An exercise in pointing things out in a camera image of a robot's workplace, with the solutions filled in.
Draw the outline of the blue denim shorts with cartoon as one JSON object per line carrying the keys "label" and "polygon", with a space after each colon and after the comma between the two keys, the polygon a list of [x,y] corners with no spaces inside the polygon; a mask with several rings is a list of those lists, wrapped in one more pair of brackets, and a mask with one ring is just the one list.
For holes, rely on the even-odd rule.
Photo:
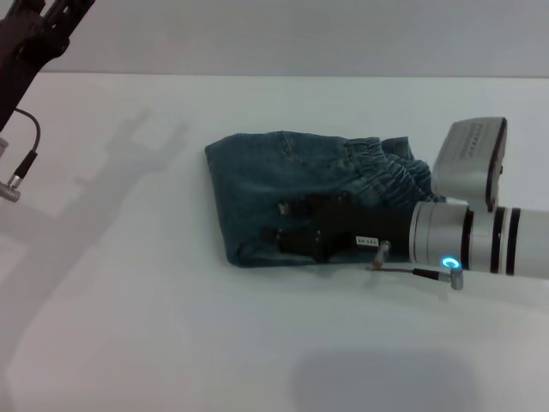
{"label": "blue denim shorts with cartoon", "polygon": [[280,203],[343,192],[367,209],[413,209],[440,202],[429,166],[414,157],[407,137],[346,139],[294,131],[239,133],[205,148],[227,261],[240,268],[304,266],[310,257],[278,251],[260,237],[264,227],[307,227],[306,217]]}

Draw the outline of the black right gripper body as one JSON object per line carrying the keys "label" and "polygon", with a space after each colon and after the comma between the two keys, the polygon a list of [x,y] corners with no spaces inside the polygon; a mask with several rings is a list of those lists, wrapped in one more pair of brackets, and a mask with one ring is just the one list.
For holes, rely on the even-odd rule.
{"label": "black right gripper body", "polygon": [[410,260],[411,209],[366,207],[344,195],[311,196],[312,258],[317,263],[368,263],[389,243],[389,260]]}

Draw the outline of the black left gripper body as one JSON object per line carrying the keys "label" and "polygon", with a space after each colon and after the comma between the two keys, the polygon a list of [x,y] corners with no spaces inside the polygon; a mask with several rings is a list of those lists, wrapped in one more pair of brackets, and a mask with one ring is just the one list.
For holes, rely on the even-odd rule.
{"label": "black left gripper body", "polygon": [[68,46],[69,35],[38,14],[16,14],[0,21],[0,130],[35,76]]}

